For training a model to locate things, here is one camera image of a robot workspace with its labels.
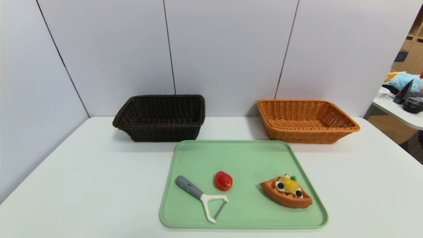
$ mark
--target dark brown wicker basket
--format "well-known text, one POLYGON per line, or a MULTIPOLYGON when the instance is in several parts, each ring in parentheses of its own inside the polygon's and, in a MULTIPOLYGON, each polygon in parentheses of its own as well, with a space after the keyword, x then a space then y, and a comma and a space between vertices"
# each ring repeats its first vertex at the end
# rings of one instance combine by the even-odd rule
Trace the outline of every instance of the dark brown wicker basket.
POLYGON ((195 140, 204 118, 201 95, 143 95, 125 103, 113 126, 136 142, 175 142, 195 140))

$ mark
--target gray handle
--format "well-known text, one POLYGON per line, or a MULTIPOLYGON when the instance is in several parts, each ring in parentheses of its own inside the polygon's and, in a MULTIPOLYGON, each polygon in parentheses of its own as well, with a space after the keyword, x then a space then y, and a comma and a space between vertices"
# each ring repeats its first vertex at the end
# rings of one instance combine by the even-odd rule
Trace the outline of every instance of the gray handle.
POLYGON ((186 179, 184 176, 179 175, 176 180, 176 184, 179 185, 182 189, 187 191, 189 194, 193 195, 196 199, 200 200, 201 195, 204 193, 198 189, 192 182, 186 179))

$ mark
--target white wall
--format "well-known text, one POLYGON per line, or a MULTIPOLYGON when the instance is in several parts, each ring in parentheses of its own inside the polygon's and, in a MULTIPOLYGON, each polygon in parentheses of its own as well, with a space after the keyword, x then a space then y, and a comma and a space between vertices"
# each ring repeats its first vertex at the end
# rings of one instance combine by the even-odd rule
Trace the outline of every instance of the white wall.
POLYGON ((37 2, 2 0, 1 17, 0 202, 88 118, 37 2))
POLYGON ((177 94, 207 116, 256 116, 274 98, 297 0, 165 0, 177 94))
POLYGON ((277 98, 329 100, 364 116, 421 0, 300 0, 277 98))
POLYGON ((90 116, 115 116, 132 96, 174 94, 162 0, 41 0, 90 116))

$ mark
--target vegetable peeler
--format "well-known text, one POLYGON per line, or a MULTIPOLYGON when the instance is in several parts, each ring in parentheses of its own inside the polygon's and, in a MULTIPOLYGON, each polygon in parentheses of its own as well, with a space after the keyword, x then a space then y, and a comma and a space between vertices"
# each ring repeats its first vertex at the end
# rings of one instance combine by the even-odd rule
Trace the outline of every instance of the vegetable peeler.
POLYGON ((226 195, 207 195, 203 193, 199 188, 197 188, 192 182, 186 179, 184 176, 179 175, 176 180, 176 184, 180 186, 182 189, 187 191, 189 194, 194 196, 196 199, 200 200, 203 203, 204 211, 206 212, 207 220, 211 223, 216 223, 216 218, 219 215, 220 211, 223 209, 225 204, 229 202, 228 197, 226 195), (210 200, 217 200, 223 199, 223 203, 220 206, 219 210, 217 210, 216 214, 212 218, 209 212, 208 202, 210 200))

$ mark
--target white table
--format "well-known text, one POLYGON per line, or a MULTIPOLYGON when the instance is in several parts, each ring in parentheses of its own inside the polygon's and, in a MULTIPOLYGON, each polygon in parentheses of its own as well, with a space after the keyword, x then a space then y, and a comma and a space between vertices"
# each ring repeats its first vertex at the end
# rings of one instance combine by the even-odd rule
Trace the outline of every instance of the white table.
MULTIPOLYGON (((329 214, 317 230, 163 226, 159 207, 176 143, 132 142, 112 119, 86 121, 0 205, 1 238, 422 235, 423 166, 364 119, 354 118, 361 131, 335 144, 291 144, 329 214)), ((208 117, 198 139, 267 137, 259 118, 208 117)))
MULTIPOLYGON (((379 108, 387 114, 395 117, 397 120, 417 130, 423 130, 423 113, 413 114, 402 109, 402 105, 396 104, 392 98, 379 98, 373 100, 372 106, 379 108)), ((366 114, 368 117, 371 114, 370 108, 366 114)))

